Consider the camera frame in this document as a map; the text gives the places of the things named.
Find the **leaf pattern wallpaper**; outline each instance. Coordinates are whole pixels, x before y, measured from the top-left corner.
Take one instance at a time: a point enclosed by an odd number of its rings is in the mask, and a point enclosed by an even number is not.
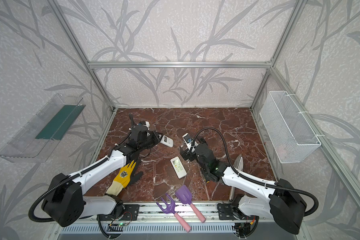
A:
[[[360,1],[308,2],[276,68],[360,182]],[[259,117],[279,90],[271,78],[254,108],[275,174],[318,197],[319,211],[304,218],[312,239],[360,239],[360,211],[320,150],[279,162]]]
[[[269,61],[295,5],[295,0],[58,2],[91,61]],[[96,73],[116,106],[249,107],[248,95],[256,94],[265,69]]]
[[[111,114],[46,6],[0,0],[0,148],[56,93],[81,96],[86,107],[45,163],[0,158],[0,240],[43,238],[48,226],[28,219],[30,205],[55,175],[89,164]]]

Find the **wire mesh basket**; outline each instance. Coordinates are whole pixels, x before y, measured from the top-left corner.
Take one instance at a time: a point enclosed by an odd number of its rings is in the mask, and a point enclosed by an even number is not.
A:
[[[270,91],[261,119],[281,163],[301,162],[321,142],[286,91]]]

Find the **vent grille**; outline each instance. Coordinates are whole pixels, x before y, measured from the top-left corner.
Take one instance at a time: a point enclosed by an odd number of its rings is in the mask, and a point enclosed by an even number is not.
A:
[[[189,223],[192,233],[231,233],[234,223]],[[102,224],[106,230],[108,224]],[[107,233],[186,233],[179,223],[131,223],[126,227],[112,228],[114,231]],[[100,233],[97,223],[74,223],[61,230],[60,234],[90,234]]]

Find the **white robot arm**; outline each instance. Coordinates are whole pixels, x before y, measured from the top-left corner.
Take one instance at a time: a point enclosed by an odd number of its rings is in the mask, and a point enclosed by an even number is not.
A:
[[[111,172],[132,161],[139,162],[141,151],[150,149],[159,142],[167,146],[171,146],[171,142],[173,144],[173,140],[169,137],[150,131],[149,122],[141,121],[135,124],[131,115],[130,118],[130,133],[107,156],[80,171],[70,175],[60,173],[52,179],[48,191],[41,195],[29,209],[28,216],[32,221],[56,221],[62,227],[66,227],[82,217],[115,213],[115,206],[118,202],[122,202],[115,195],[102,197],[84,197],[83,195]],[[43,201],[41,208],[51,218],[39,218],[34,215],[34,210],[41,201]]]
[[[207,129],[214,130],[220,135],[228,164],[215,158],[203,138],[199,140],[200,143],[195,141],[197,136]],[[298,234],[302,218],[312,214],[318,208],[319,202],[314,195],[294,189],[286,180],[281,179],[279,182],[265,180],[235,169],[231,163],[224,137],[217,129],[203,128],[195,138],[186,133],[183,135],[183,140],[188,149],[182,151],[181,156],[184,160],[198,162],[206,182],[210,180],[221,182],[254,196],[237,196],[239,199],[235,199],[231,204],[233,214],[241,217],[240,219],[250,215],[274,219],[284,230]],[[307,212],[305,211],[307,204],[299,194],[307,195],[314,200],[313,207]]]

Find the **black mounting plate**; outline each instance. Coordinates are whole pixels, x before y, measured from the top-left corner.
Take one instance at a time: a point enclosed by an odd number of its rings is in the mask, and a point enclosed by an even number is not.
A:
[[[231,204],[217,204],[217,211],[219,212],[219,220],[238,220],[232,212]],[[253,219],[254,216],[245,216],[242,220]]]
[[[124,216],[122,218],[119,219],[119,221],[136,221],[137,220],[137,215],[139,214],[139,204],[125,204],[124,205],[125,210],[124,212],[130,212],[132,214],[132,220],[131,220],[131,215],[129,213],[125,213]],[[104,215],[104,214],[100,214],[100,221],[112,221],[111,218],[113,218],[113,216],[111,214],[108,215]]]

